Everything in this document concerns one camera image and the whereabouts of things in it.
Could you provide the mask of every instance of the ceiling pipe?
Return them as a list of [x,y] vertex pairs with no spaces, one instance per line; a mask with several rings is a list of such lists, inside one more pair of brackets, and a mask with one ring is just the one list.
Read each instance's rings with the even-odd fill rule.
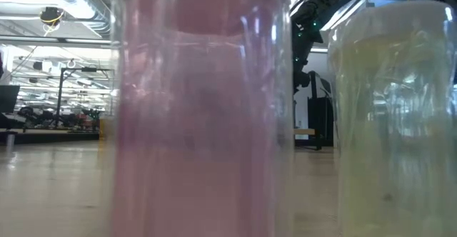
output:
[[104,39],[78,39],[78,38],[56,38],[41,36],[10,36],[0,35],[0,43],[15,46],[56,46],[71,48],[93,48],[111,49],[112,46],[119,45]]
[[111,11],[102,0],[62,0],[66,4],[65,11],[78,19],[89,20],[83,24],[103,39],[110,38]]
[[[0,20],[41,20],[39,16],[32,14],[0,14]],[[71,23],[104,23],[103,20],[73,19],[65,16],[62,21]]]

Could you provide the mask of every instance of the wall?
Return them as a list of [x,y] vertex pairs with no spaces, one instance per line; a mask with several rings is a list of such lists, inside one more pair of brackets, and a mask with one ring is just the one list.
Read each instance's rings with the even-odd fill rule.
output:
[[[327,54],[312,53],[308,57],[308,65],[304,66],[304,72],[315,71],[321,78],[328,82],[333,82],[333,75],[327,66]],[[316,79],[317,96],[325,97],[325,92],[322,91],[322,84],[319,79]],[[299,91],[293,97],[296,104],[295,121],[299,128],[308,128],[308,98],[312,97],[311,85],[306,88],[298,88]],[[296,136],[297,139],[308,139],[308,136]]]

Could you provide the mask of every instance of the ceiling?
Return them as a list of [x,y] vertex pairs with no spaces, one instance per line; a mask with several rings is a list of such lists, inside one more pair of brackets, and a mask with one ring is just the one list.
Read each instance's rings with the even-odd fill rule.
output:
[[[49,31],[54,29],[44,26],[39,20],[39,14],[47,6],[64,7],[67,11],[55,31]],[[109,20],[110,7],[111,0],[0,0],[0,36],[47,35],[59,38],[100,39],[102,35],[97,30],[97,22],[106,18]],[[18,106],[46,99],[48,102],[44,104],[52,106],[51,102],[59,86],[60,68],[67,67],[70,61],[76,63],[75,68],[90,66],[114,69],[109,49],[25,45],[0,46],[0,49],[8,50],[10,59],[12,57],[12,68],[10,66],[9,69],[14,70],[11,74],[11,84],[23,86],[20,95],[22,100]],[[47,71],[34,69],[36,62],[44,62]],[[72,105],[66,106],[81,107],[84,104],[84,107],[106,108],[110,103],[110,93],[114,86],[114,71],[105,73],[75,72],[68,77],[64,82],[64,96],[66,104]],[[87,94],[81,94],[82,91],[87,91]]]

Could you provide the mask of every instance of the black equipment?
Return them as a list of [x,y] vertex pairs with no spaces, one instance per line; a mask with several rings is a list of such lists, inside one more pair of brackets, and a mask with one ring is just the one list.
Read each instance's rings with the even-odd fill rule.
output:
[[34,69],[38,70],[38,71],[43,70],[43,62],[40,62],[40,61],[34,62]]
[[3,61],[1,60],[1,52],[0,52],[0,79],[3,76]]
[[9,119],[3,113],[13,113],[20,86],[0,86],[0,128],[11,129]]
[[13,113],[20,86],[0,86],[0,113]]
[[83,109],[84,115],[90,116],[92,118],[92,131],[98,131],[100,129],[100,114],[101,111],[94,109]]
[[[351,0],[303,0],[298,11],[292,16],[292,52],[293,52],[293,92],[298,87],[307,87],[310,77],[302,72],[303,67],[308,63],[307,58],[313,47],[313,43],[323,43],[320,29],[327,24],[331,17]],[[457,0],[443,1],[457,8]]]
[[63,9],[56,7],[46,7],[46,9],[41,12],[40,19],[43,24],[48,26],[57,26],[59,25],[63,15]]
[[52,114],[50,111],[43,111],[41,114],[34,112],[34,109],[30,106],[21,108],[18,115],[26,118],[24,128],[35,128],[41,126],[41,128],[47,129],[54,122],[62,122],[62,125],[67,128],[80,126],[83,122],[75,114],[61,115],[57,118],[57,115]]

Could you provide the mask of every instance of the pink liquid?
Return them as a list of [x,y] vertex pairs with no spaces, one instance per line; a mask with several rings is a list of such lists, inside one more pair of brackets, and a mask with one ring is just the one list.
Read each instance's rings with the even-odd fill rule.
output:
[[124,0],[112,236],[285,237],[287,6]]

